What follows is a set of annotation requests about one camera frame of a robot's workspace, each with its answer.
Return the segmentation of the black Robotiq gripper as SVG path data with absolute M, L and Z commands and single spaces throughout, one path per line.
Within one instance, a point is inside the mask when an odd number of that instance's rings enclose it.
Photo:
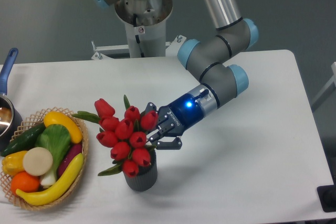
M 203 94 L 184 94 L 157 111 L 153 102 L 149 102 L 141 116 L 158 114 L 156 128 L 158 131 L 149 137 L 149 141 L 156 142 L 157 150 L 180 150 L 183 133 L 205 117 L 200 101 Z M 158 141 L 163 137 L 175 137 L 171 142 Z

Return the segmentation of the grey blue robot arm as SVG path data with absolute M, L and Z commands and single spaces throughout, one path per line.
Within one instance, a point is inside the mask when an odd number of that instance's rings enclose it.
M 241 16 L 235 0 L 205 0 L 216 36 L 206 43 L 196 39 L 166 43 L 166 21 L 172 0 L 94 0 L 100 7 L 114 6 L 124 23 L 132 58 L 165 56 L 176 51 L 183 67 L 199 82 L 188 93 L 157 109 L 159 119 L 149 137 L 159 150 L 178 150 L 182 134 L 244 92 L 246 72 L 224 62 L 250 48 L 258 40 L 254 22 Z

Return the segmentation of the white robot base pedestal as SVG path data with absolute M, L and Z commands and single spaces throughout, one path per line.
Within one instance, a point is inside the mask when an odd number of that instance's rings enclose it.
M 182 35 L 166 40 L 166 21 L 172 13 L 172 0 L 120 0 L 114 9 L 124 24 L 127 44 L 97 47 L 92 42 L 94 60 L 120 54 L 128 54 L 130 58 L 175 57 L 186 42 Z

